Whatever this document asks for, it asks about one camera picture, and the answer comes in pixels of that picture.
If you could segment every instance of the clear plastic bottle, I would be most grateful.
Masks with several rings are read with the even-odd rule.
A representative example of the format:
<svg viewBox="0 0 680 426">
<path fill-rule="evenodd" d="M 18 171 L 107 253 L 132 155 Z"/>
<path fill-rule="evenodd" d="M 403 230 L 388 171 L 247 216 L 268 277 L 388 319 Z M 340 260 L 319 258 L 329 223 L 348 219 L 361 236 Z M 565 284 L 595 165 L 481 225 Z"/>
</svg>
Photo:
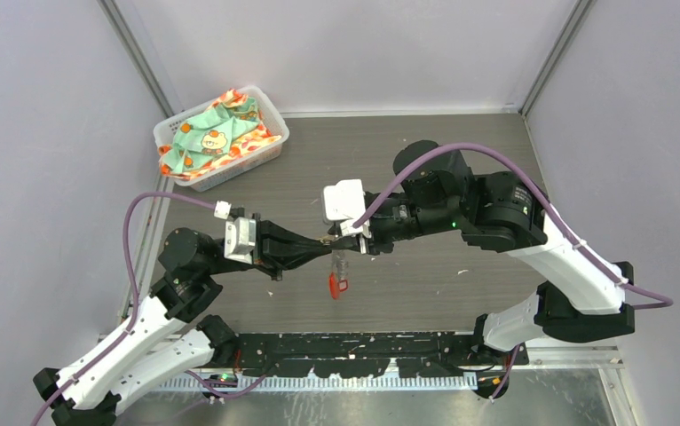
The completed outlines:
<svg viewBox="0 0 680 426">
<path fill-rule="evenodd" d="M 348 289 L 348 260 L 345 250 L 332 250 L 332 265 L 329 274 L 329 292 L 337 299 L 339 293 Z"/>
</svg>

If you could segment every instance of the metal frame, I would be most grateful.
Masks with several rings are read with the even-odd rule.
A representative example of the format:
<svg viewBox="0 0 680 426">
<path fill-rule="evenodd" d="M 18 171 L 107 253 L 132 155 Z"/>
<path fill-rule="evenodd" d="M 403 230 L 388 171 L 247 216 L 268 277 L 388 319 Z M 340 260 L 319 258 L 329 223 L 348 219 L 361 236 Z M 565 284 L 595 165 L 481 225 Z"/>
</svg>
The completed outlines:
<svg viewBox="0 0 680 426">
<path fill-rule="evenodd" d="M 551 74 L 554 71 L 554 68 L 557 66 L 559 60 L 562 58 L 562 55 L 565 54 L 567 47 L 575 38 L 575 34 L 577 34 L 578 29 L 583 24 L 583 21 L 586 19 L 586 16 L 591 9 L 591 6 L 593 6 L 595 2 L 596 0 L 578 0 L 575 3 L 573 11 L 570 12 L 570 17 L 567 19 L 565 26 L 562 28 L 562 32 L 559 33 L 559 38 L 554 43 L 554 47 L 552 47 L 550 55 L 544 62 L 542 70 L 539 71 L 539 75 L 536 77 L 534 85 L 528 92 L 526 101 L 523 102 L 523 106 L 518 110 L 518 112 L 524 117 L 527 117 L 531 113 L 531 108 L 534 107 L 536 100 L 539 98 L 539 95 L 541 95 L 544 85 L 551 77 Z"/>
<path fill-rule="evenodd" d="M 573 11 L 568 18 L 557 42 L 555 43 L 550 55 L 545 61 L 541 72 L 538 74 L 532 89 L 530 90 L 524 105 L 518 110 L 514 110 L 508 107 L 501 109 L 500 111 L 489 111 L 502 112 L 502 113 L 515 113 L 523 115 L 524 120 L 530 114 L 531 108 L 535 104 L 536 100 L 540 96 L 546 82 L 550 78 L 553 70 L 555 69 L 557 63 L 561 59 L 562 55 L 567 50 L 570 42 L 573 40 L 578 28 L 581 26 L 585 17 L 588 14 L 590 7 L 595 3 L 595 0 L 578 0 L 573 8 Z M 128 52 L 131 61 L 133 62 L 136 69 L 144 81 L 146 87 L 152 93 L 154 100 L 157 102 L 158 106 L 162 110 L 162 113 L 167 116 L 173 116 L 174 110 L 170 105 L 170 101 L 165 96 L 164 90 L 160 85 L 158 79 L 156 78 L 153 69 L 150 67 L 144 52 L 139 47 L 136 38 L 134 37 L 130 27 L 123 17 L 121 10 L 119 9 L 115 0 L 98 0 L 98 4 L 102 8 L 103 12 L 107 16 L 107 20 L 113 27 L 114 31 L 118 35 L 120 42 L 123 47 Z M 438 112 L 421 112 L 418 114 L 463 114 L 464 111 L 438 111 Z M 416 114 L 416 112 L 400 112 L 398 114 Z M 350 113 L 337 113 L 337 114 L 323 114 L 322 116 L 348 116 Z M 364 115 L 380 115 L 376 112 L 366 112 Z M 316 114 L 292 114 L 291 117 L 295 116 L 318 116 Z M 171 192 L 173 187 L 173 181 L 166 177 L 159 177 L 156 183 L 156 189 L 163 192 Z M 140 294 L 144 295 L 148 292 L 151 279 L 152 271 L 154 270 L 155 256 L 159 250 L 160 243 L 162 241 L 162 229 L 167 216 L 168 206 L 170 204 L 169 199 L 155 199 L 145 211 L 144 217 L 146 221 L 142 221 L 139 228 L 139 234 L 141 238 L 139 239 L 136 247 L 135 259 L 137 266 L 137 281 L 139 284 Z M 125 316 L 130 308 L 130 288 L 129 293 L 125 299 L 125 303 L 121 310 L 121 316 Z M 177 339 L 178 335 L 171 335 L 169 339 L 160 342 L 155 349 L 161 349 L 165 344 L 172 340 Z M 628 388 L 623 385 L 624 382 L 624 364 L 621 362 L 621 356 L 617 351 L 616 342 L 614 340 L 607 340 L 603 342 L 597 342 L 593 344 L 570 344 L 562 343 L 550 338 L 541 338 L 530 341 L 526 344 L 526 348 L 529 351 L 529 358 L 531 362 L 527 366 L 519 366 L 519 369 L 574 369 L 574 368 L 595 368 L 598 370 L 602 383 L 605 386 L 605 392 L 607 399 L 609 400 L 610 408 L 613 411 L 613 416 L 618 425 L 636 425 L 637 420 L 630 403 L 631 398 L 629 395 Z M 216 374 L 222 373 L 215 369 L 203 369 L 201 373 L 203 374 Z M 182 384 L 182 382 L 176 382 L 178 378 L 171 379 L 169 383 L 166 383 L 165 390 L 173 391 L 174 389 L 185 389 L 187 386 L 181 387 L 177 386 Z M 294 382 L 294 383 L 272 383 L 265 381 L 265 387 L 280 386 L 284 387 L 290 385 L 291 390 L 295 391 L 311 391 L 312 388 L 304 386 L 305 383 Z M 432 383 L 424 383 L 430 388 L 436 388 L 432 386 Z M 400 381 L 395 383 L 394 387 L 401 387 L 402 389 L 410 389 L 408 386 L 418 386 L 420 383 L 404 383 Z"/>
</svg>

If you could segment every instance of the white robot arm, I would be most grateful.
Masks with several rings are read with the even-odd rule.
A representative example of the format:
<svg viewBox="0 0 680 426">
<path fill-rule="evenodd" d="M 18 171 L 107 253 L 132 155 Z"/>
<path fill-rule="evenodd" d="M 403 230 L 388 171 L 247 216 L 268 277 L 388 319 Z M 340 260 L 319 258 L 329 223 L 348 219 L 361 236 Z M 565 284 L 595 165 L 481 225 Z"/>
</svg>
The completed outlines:
<svg viewBox="0 0 680 426">
<path fill-rule="evenodd" d="M 196 329 L 149 353 L 162 339 L 193 322 L 217 297 L 222 287 L 212 275 L 256 269 L 280 280 L 282 271 L 333 250 L 391 253 L 397 241 L 446 231 L 459 231 L 470 246 L 520 259 L 547 280 L 522 303 L 480 316 L 468 345 L 473 354 L 487 353 L 492 359 L 507 356 L 521 343 L 544 335 L 582 343 L 634 332 L 634 309 L 625 303 L 620 285 L 623 281 L 630 285 L 633 279 L 630 264 L 605 261 L 574 234 L 571 238 L 580 243 L 568 240 L 561 230 L 564 224 L 556 222 L 561 219 L 554 208 L 549 205 L 552 214 L 545 214 L 547 204 L 536 202 L 513 173 L 474 176 L 457 152 L 416 162 L 438 148 L 434 142 L 419 141 L 398 154 L 393 170 L 407 172 L 407 178 L 400 180 L 404 193 L 388 192 L 384 198 L 364 193 L 358 179 L 325 187 L 324 220 L 332 225 L 334 239 L 308 239 L 261 220 L 258 214 L 245 217 L 243 208 L 232 209 L 222 201 L 215 216 L 226 219 L 224 239 L 214 240 L 187 228 L 175 230 L 159 256 L 165 276 L 141 301 L 133 329 L 126 331 L 127 319 L 68 367 L 46 368 L 36 375 L 36 388 L 45 400 L 73 380 L 51 404 L 55 423 L 110 425 L 141 395 L 189 368 L 209 363 L 232 366 L 239 344 L 245 344 L 243 335 L 238 337 L 217 316 L 206 317 Z M 377 205 L 374 214 L 362 220 L 370 205 Z M 603 273 L 598 264 L 612 272 Z M 85 362 L 122 333 L 128 333 L 124 340 L 76 380 Z M 267 354 L 259 353 L 259 358 L 252 374 L 270 375 L 279 366 Z M 459 362 L 466 358 L 444 351 L 439 354 L 442 359 Z M 443 362 L 441 371 L 457 374 L 457 364 L 448 362 Z"/>
</svg>

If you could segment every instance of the cable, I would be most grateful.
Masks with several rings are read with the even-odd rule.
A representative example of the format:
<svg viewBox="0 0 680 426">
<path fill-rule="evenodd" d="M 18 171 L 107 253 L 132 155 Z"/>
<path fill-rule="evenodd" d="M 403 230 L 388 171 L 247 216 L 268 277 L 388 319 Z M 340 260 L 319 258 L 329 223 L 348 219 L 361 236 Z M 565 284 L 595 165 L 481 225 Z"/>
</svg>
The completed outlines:
<svg viewBox="0 0 680 426">
<path fill-rule="evenodd" d="M 215 388 L 211 387 L 209 383 L 207 383 L 206 380 L 202 379 L 198 374 L 194 373 L 191 370 L 186 370 L 186 374 L 192 376 L 196 382 L 199 382 L 201 386 L 206 388 L 207 391 L 211 392 L 214 396 L 222 399 L 234 399 L 238 398 L 240 396 L 243 396 L 247 393 L 249 393 L 252 389 L 256 388 L 261 382 L 263 382 L 267 376 L 263 375 L 256 379 L 252 384 L 250 384 L 247 388 L 244 390 L 239 390 L 235 393 L 222 393 L 219 390 L 215 390 Z"/>
<path fill-rule="evenodd" d="M 44 413 L 47 411 L 48 408 L 50 408 L 50 405 L 52 405 L 53 402 L 55 402 L 56 399 L 60 397 L 60 395 L 63 394 L 63 392 L 68 389 L 72 384 L 78 381 L 81 376 L 86 374 L 87 371 L 89 371 L 92 367 L 96 366 L 98 362 L 100 362 L 105 356 L 107 356 L 108 353 L 110 353 L 113 349 L 115 349 L 123 339 L 126 338 L 126 336 L 131 332 L 133 327 L 136 325 L 136 319 L 138 317 L 138 286 L 136 285 L 136 274 L 133 271 L 133 263 L 130 260 L 130 247 L 129 247 L 129 227 L 130 227 L 130 217 L 133 214 L 133 210 L 136 208 L 136 206 L 144 199 L 146 198 L 154 198 L 154 197 L 160 197 L 160 198 L 170 198 L 172 200 L 177 200 L 177 201 L 185 201 L 188 203 L 191 203 L 196 206 L 204 207 L 205 209 L 210 209 L 214 210 L 215 205 L 210 204 L 206 201 L 201 201 L 201 200 L 196 200 L 195 198 L 191 197 L 186 197 L 185 195 L 180 195 L 178 193 L 163 193 L 163 192 L 149 192 L 149 193 L 141 193 L 139 194 L 136 198 L 133 199 L 133 201 L 130 202 L 130 205 L 128 209 L 126 210 L 126 216 L 123 219 L 123 258 L 125 259 L 126 263 L 126 271 L 128 272 L 128 277 L 130 281 L 130 288 L 131 288 L 131 300 L 133 305 L 131 306 L 131 312 L 130 312 L 130 320 L 128 325 L 125 328 L 125 333 L 122 333 L 119 335 L 112 343 L 110 343 L 105 350 L 100 352 L 96 357 L 91 359 L 89 362 L 86 363 L 85 366 L 80 368 L 75 374 L 73 374 L 68 380 L 66 380 L 65 383 L 63 383 L 62 386 L 60 386 L 55 392 L 50 395 L 49 398 L 47 398 L 44 401 L 44 404 L 40 406 L 39 410 L 37 411 L 34 419 L 32 419 L 32 422 L 30 423 L 31 426 L 37 426 L 39 423 L 39 420 L 42 418 Z"/>
<path fill-rule="evenodd" d="M 494 403 L 494 399 L 497 398 L 497 395 L 500 394 L 502 386 L 504 386 L 504 384 L 507 382 L 507 379 L 510 377 L 510 372 L 512 371 L 512 366 L 515 365 L 515 358 L 518 357 L 519 349 L 520 345 L 512 349 L 512 353 L 510 354 L 510 363 L 508 363 L 507 368 L 505 369 L 505 376 L 500 381 L 500 384 L 497 385 L 497 389 L 495 389 L 494 392 L 492 392 L 492 394 L 489 396 L 489 400 L 492 402 L 492 404 Z"/>
<path fill-rule="evenodd" d="M 518 178 L 520 178 L 521 182 L 523 182 L 523 185 L 525 185 L 526 188 L 528 188 L 528 190 L 531 191 L 534 197 L 536 197 L 536 200 L 538 200 L 542 207 L 544 207 L 544 211 L 546 211 L 546 214 L 551 218 L 552 222 L 555 223 L 559 231 L 565 236 L 565 238 L 567 238 L 570 241 L 570 243 L 575 248 L 577 248 L 577 250 L 583 255 L 583 257 L 588 259 L 589 262 L 591 262 L 591 264 L 593 264 L 601 273 L 603 273 L 612 282 L 621 283 L 620 285 L 621 288 L 633 291 L 634 293 L 638 293 L 639 295 L 650 297 L 652 299 L 659 301 L 659 303 L 657 304 L 633 305 L 633 308 L 635 309 L 666 308 L 674 303 L 671 298 L 664 295 L 660 295 L 658 293 L 654 293 L 650 290 L 643 290 L 641 288 L 636 288 L 636 290 L 632 290 L 632 286 L 627 285 L 627 283 L 622 277 L 617 276 L 617 274 L 614 273 L 612 269 L 608 268 L 606 264 L 602 262 L 601 259 L 599 259 L 594 253 L 592 253 L 588 249 L 588 247 L 586 247 L 585 241 L 581 242 L 581 240 L 575 235 L 575 233 L 570 229 L 570 227 L 565 223 L 565 221 L 562 220 L 557 211 L 550 204 L 550 201 L 547 199 L 546 196 L 544 196 L 542 190 L 539 189 L 538 186 L 536 186 L 536 183 L 534 183 L 533 180 L 523 170 L 521 170 L 514 162 L 512 162 L 506 156 L 500 154 L 494 149 L 487 148 L 486 146 L 461 142 L 451 145 L 438 146 L 437 148 L 432 149 L 428 153 L 425 153 L 424 155 L 418 157 L 410 164 L 408 164 L 408 166 L 405 169 L 398 173 L 398 176 L 396 176 L 390 182 L 390 184 L 386 188 L 384 188 L 384 191 L 380 192 L 379 195 L 377 195 L 376 199 L 374 199 L 374 202 L 372 202 L 371 205 L 368 206 L 368 209 L 359 218 L 359 220 L 357 220 L 353 224 L 353 227 L 359 228 L 363 225 L 364 222 L 369 220 L 369 218 L 379 209 L 384 200 L 387 199 L 387 197 L 392 193 L 392 191 L 394 191 L 395 188 L 397 188 L 398 185 L 400 185 L 403 182 L 403 180 L 405 180 L 411 173 L 419 169 L 428 160 L 431 160 L 434 157 L 455 150 L 475 151 L 477 153 L 488 155 L 497 160 L 498 162 L 502 163 L 502 165 L 507 167 L 510 171 L 515 173 L 516 176 L 518 176 Z"/>
</svg>

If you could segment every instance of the laundry basket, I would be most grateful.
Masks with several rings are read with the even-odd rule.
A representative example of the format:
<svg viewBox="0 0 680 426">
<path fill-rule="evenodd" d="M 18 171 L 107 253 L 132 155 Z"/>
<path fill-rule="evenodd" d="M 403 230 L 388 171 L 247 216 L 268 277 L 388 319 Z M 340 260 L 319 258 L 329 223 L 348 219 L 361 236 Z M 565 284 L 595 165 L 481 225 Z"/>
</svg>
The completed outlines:
<svg viewBox="0 0 680 426">
<path fill-rule="evenodd" d="M 282 144 L 288 140 L 288 135 L 290 131 L 288 126 L 285 125 L 285 120 L 282 119 L 280 113 L 274 107 L 272 101 L 269 100 L 267 95 L 262 92 L 256 86 L 246 86 L 238 90 L 240 93 L 245 93 L 250 97 L 257 100 L 259 105 L 259 111 L 262 113 L 262 122 L 265 127 L 273 135 L 280 135 L 282 138 L 277 142 L 274 142 L 268 146 L 262 146 L 244 155 L 234 162 L 228 163 L 225 166 L 218 167 L 217 169 L 199 177 L 195 177 L 191 180 L 183 180 L 176 177 L 172 177 L 176 184 L 181 186 L 190 186 L 195 191 L 206 191 L 212 186 L 220 185 L 230 178 L 234 178 L 244 171 L 251 170 L 256 166 L 270 161 L 276 158 L 282 152 Z M 209 102 L 204 102 L 199 106 L 195 106 L 191 109 L 176 114 L 167 120 L 159 122 L 154 126 L 154 142 L 157 146 L 170 145 L 173 142 L 173 137 L 178 131 L 178 126 L 180 123 L 184 122 L 186 119 L 193 117 L 194 115 L 200 114 L 207 109 L 208 106 L 212 105 L 214 99 Z"/>
</svg>

